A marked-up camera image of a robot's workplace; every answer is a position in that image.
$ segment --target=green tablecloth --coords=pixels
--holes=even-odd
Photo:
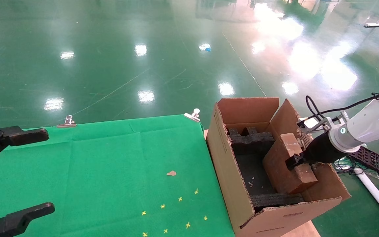
[[[24,237],[234,236],[200,123],[176,115],[48,132],[0,154],[0,217],[55,204]]]

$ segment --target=black cable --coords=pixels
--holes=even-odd
[[[355,171],[354,171],[355,168],[360,168],[360,169],[362,170],[362,172],[359,173],[359,174],[364,173],[364,169],[363,169],[361,166],[359,166],[359,165],[356,163],[356,161],[355,161],[354,159],[352,159],[352,157],[350,157],[350,156],[347,156],[347,157],[349,158],[350,162],[352,163],[352,166],[349,167],[349,168],[347,168],[347,169],[343,169],[343,168],[340,166],[340,159],[338,159],[337,162],[334,162],[334,163],[333,163],[334,166],[336,167],[336,172],[337,172],[338,174],[344,174],[344,173],[357,174],[357,173],[355,173]]]
[[[316,109],[317,113],[315,113],[315,112],[311,109],[311,106],[310,106],[310,104],[309,104],[309,102],[308,102],[308,99],[311,100],[311,103],[313,104],[313,106],[314,106],[314,108]],[[320,112],[320,111],[318,110],[317,106],[315,105],[313,99],[312,99],[310,96],[307,95],[307,96],[305,97],[305,100],[307,101],[308,109],[311,111],[311,113],[313,113],[313,115],[311,115],[310,117],[307,117],[306,119],[304,119],[304,120],[302,120],[301,122],[299,122],[299,123],[298,123],[298,126],[304,127],[303,124],[305,123],[305,121],[308,120],[308,119],[311,119],[311,118],[316,118],[318,121],[321,121],[321,119],[318,117],[318,115],[320,115],[321,117],[324,118],[324,116],[323,116],[322,114],[326,114],[326,113],[330,113],[330,112],[336,112],[336,111],[347,110],[347,109],[353,108],[353,107],[355,107],[355,106],[357,106],[357,105],[360,105],[360,104],[362,104],[362,103],[365,103],[365,102],[370,101],[370,100],[373,100],[373,99],[377,99],[377,100],[379,100],[379,93],[372,93],[372,96],[371,96],[371,97],[369,97],[369,98],[367,98],[367,99],[360,100],[360,101],[358,101],[358,102],[356,102],[356,103],[353,103],[353,104],[351,104],[351,105],[349,105],[349,106],[346,106],[346,107],[344,107],[344,108],[337,108],[337,109],[331,109],[331,110],[326,110],[326,111]],[[335,122],[335,121],[337,121],[337,120],[338,120],[337,117],[335,117],[335,118],[332,119],[333,122]]]
[[[311,108],[311,105],[310,105],[310,102],[308,101],[310,100],[311,103],[313,104],[314,108],[316,109],[317,111],[317,114],[313,111],[313,109]],[[313,114],[313,116],[318,120],[318,121],[321,121],[320,117],[322,117],[323,119],[325,119],[325,117],[321,114],[321,112],[318,110],[317,108],[317,105],[315,104],[314,100],[310,97],[310,96],[305,96],[305,101],[307,103],[307,106],[308,106],[308,109],[310,109],[311,113]]]
[[[360,104],[362,104],[362,103],[365,103],[365,102],[370,101],[370,100],[373,100],[373,99],[379,99],[379,94],[375,94],[374,96],[372,96],[372,97],[370,97],[370,98],[363,99],[363,100],[361,100],[361,101],[358,101],[358,102],[356,102],[356,103],[354,103],[354,104],[351,104],[351,105],[349,105],[349,106],[346,106],[346,107],[344,107],[344,108],[337,108],[337,109],[332,109],[332,110],[326,110],[326,111],[323,111],[323,112],[321,112],[321,114],[326,114],[326,113],[329,113],[329,112],[336,112],[336,111],[347,110],[347,109],[353,108],[353,107],[355,107],[355,106],[357,106],[357,105],[360,105]]]

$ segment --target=open cardboard box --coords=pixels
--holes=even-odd
[[[309,144],[312,138],[298,131],[296,123],[299,114],[287,99],[277,111],[278,108],[277,97],[226,98],[215,104],[207,143],[236,237],[282,236],[337,206],[342,200],[350,198],[333,167],[330,164],[318,164],[313,170],[315,183],[304,187],[300,192],[305,202],[266,207],[255,213],[227,136],[227,128],[236,128],[239,131],[250,126],[256,127],[258,132],[271,132],[275,144],[265,159],[284,161],[294,151],[301,150],[297,142],[287,146],[285,137],[294,136],[302,139],[305,144]],[[293,181],[291,179],[298,178],[293,175],[279,175],[278,172],[275,177],[278,178],[271,178],[270,181],[273,186],[279,187],[284,187],[285,183]]]

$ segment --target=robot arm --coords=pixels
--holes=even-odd
[[[333,163],[347,154],[358,151],[361,144],[379,140],[379,94],[370,99],[371,102],[352,119],[349,119],[343,111],[335,119],[326,117],[317,121],[312,116],[301,120],[298,125],[304,133],[321,131],[324,133],[314,138],[302,155],[288,159],[287,167],[292,169],[302,163]]]

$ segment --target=floor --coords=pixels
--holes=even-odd
[[[200,108],[207,128],[221,97],[343,107],[379,92],[379,28],[363,27],[378,19],[375,0],[0,0],[0,126]],[[379,236],[379,206],[342,179],[352,198],[318,231]]]

